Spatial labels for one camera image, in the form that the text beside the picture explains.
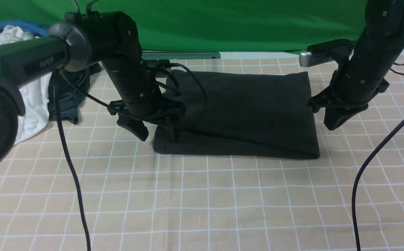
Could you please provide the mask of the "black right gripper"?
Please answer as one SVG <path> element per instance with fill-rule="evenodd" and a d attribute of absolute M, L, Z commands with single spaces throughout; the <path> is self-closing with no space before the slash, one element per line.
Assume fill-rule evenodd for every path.
<path fill-rule="evenodd" d="M 390 86 L 383 78 L 363 78 L 352 70 L 335 70 L 330 85 L 311 97 L 308 107 L 314 113 L 326 108 L 324 125 L 333 131 L 356 114 L 368 109 L 368 103 Z"/>

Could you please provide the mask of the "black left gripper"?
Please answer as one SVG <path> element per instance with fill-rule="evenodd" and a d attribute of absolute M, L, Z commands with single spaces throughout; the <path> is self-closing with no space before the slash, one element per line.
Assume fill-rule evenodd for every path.
<path fill-rule="evenodd" d="M 175 128 L 186 113 L 186 106 L 166 97 L 127 103 L 116 100 L 109 103 L 107 110 L 111 115 L 118 115 L 117 125 L 128 130 L 144 142 L 149 131 L 143 121 L 159 125 L 171 142 L 178 140 L 179 129 Z"/>

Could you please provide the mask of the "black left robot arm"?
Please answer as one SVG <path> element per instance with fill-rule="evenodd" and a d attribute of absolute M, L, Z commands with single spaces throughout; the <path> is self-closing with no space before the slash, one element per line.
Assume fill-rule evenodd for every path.
<path fill-rule="evenodd" d="M 117 124 L 144 141 L 143 122 L 165 130 L 180 128 L 186 111 L 181 102 L 166 98 L 155 80 L 155 71 L 142 60 L 135 21 L 123 12 L 87 15 L 66 13 L 47 36 L 0 45 L 0 162 L 11 151 L 18 130 L 18 116 L 25 115 L 19 89 L 54 70 L 77 72 L 101 62 L 121 100 L 108 107 L 118 114 Z"/>

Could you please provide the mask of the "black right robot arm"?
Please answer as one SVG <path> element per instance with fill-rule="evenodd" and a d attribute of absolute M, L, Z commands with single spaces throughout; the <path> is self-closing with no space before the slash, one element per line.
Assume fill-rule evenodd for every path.
<path fill-rule="evenodd" d="M 310 45 L 299 55 L 301 67 L 335 61 L 329 86 L 313 96 L 314 113 L 326 110 L 324 125 L 333 131 L 389 86 L 384 79 L 404 50 L 404 0 L 369 0 L 365 28 L 357 41 L 337 39 Z"/>

